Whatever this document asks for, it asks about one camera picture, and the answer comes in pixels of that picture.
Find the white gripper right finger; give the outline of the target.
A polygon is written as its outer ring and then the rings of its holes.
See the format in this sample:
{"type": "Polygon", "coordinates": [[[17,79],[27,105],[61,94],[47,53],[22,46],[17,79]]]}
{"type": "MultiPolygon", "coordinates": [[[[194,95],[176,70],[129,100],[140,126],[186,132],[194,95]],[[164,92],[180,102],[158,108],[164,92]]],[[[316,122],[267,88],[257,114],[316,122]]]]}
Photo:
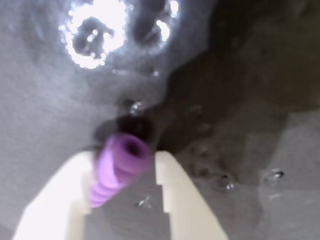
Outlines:
{"type": "Polygon", "coordinates": [[[155,154],[155,180],[162,188],[163,212],[169,216],[172,240],[227,240],[202,194],[167,151],[155,154]]]}

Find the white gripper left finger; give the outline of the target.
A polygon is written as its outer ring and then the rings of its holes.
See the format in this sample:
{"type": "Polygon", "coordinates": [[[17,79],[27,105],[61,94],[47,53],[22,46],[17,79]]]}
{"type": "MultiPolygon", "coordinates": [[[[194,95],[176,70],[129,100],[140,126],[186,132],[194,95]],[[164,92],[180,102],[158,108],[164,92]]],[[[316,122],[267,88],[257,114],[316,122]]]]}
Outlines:
{"type": "Polygon", "coordinates": [[[24,209],[13,239],[82,240],[96,181],[95,157],[82,151],[67,159],[24,209]]]}

